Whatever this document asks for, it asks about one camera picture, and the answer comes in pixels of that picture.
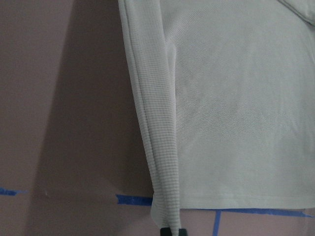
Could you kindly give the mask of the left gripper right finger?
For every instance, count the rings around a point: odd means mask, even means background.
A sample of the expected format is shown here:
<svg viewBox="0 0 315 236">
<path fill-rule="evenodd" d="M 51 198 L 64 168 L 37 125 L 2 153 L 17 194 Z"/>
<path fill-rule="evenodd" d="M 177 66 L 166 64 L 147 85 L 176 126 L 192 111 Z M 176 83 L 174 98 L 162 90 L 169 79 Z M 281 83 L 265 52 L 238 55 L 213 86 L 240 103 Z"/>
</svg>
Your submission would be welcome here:
<svg viewBox="0 0 315 236">
<path fill-rule="evenodd" d="M 179 229 L 178 236 L 187 236 L 187 230 L 186 229 Z"/>
</svg>

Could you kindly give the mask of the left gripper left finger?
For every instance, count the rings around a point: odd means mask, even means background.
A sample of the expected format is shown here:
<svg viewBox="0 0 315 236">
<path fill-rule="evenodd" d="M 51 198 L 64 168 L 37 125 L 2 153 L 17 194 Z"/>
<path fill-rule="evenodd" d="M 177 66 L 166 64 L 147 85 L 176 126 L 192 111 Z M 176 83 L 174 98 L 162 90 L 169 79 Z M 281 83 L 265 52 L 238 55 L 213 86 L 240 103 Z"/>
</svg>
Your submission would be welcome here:
<svg viewBox="0 0 315 236">
<path fill-rule="evenodd" d="M 160 236 L 172 236 L 172 232 L 170 228 L 161 228 Z"/>
</svg>

